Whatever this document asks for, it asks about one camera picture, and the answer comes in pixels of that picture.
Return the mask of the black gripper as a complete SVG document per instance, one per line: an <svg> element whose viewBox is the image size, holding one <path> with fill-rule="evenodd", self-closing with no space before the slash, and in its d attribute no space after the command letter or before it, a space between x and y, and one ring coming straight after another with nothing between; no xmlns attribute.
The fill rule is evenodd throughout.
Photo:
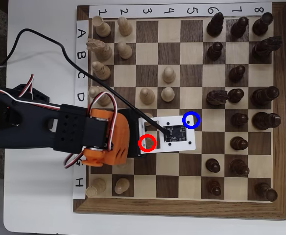
<svg viewBox="0 0 286 235"><path fill-rule="evenodd" d="M140 138L139 134L139 118L140 116L136 114L132 109L120 109L119 113L124 115L129 124L129 149L128 149L128 158L141 158L145 157L145 154L141 153L141 150L138 146L138 141Z"/></svg>

